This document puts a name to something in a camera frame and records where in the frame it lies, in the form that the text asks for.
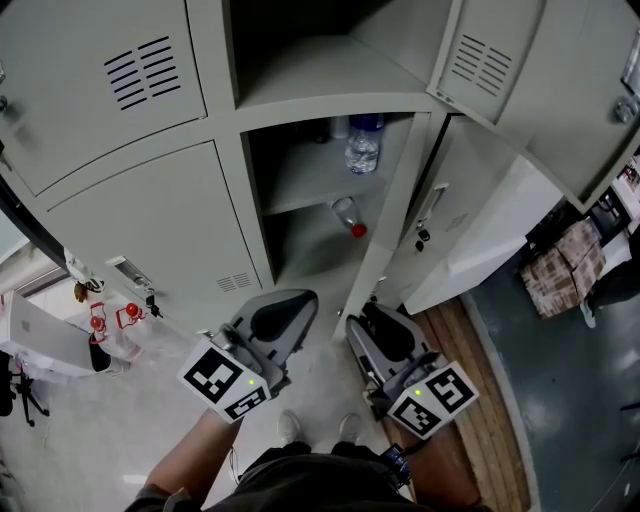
locker compartment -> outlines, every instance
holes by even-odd
[[[191,332],[216,329],[260,289],[212,142],[152,160],[72,197],[49,222],[105,279]]]
[[[206,116],[179,0],[19,0],[0,14],[0,140],[38,195],[122,146]]]

chair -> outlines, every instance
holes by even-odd
[[[11,356],[4,352],[0,352],[0,416],[9,416],[13,411],[13,401],[17,395],[22,396],[22,405],[24,406],[24,416],[30,427],[35,426],[35,422],[29,417],[29,402],[44,416],[49,416],[49,411],[43,409],[37,402],[31,391],[33,379],[21,370],[20,373],[11,373],[9,371],[9,362]],[[15,384],[15,393],[12,389],[13,378],[20,377],[20,381]]]

red bottle cap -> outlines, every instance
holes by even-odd
[[[364,224],[356,224],[351,228],[351,234],[356,238],[360,238],[367,234],[367,226]]]

water bottle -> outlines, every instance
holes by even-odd
[[[345,159],[356,174],[370,174],[378,165],[383,114],[359,114],[349,120],[349,142]]]

white shoe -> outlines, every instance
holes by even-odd
[[[278,435],[282,438],[284,445],[295,441],[304,441],[300,422],[291,411],[282,411],[278,418]]]
[[[360,416],[350,412],[340,423],[340,433],[338,442],[357,444],[360,439],[360,430],[362,429],[362,420]]]
[[[589,303],[587,302],[587,299],[583,300],[580,303],[580,311],[582,311],[582,316],[584,316],[584,321],[589,327],[589,329],[595,329],[596,317],[593,314],[593,310],[589,307]]]

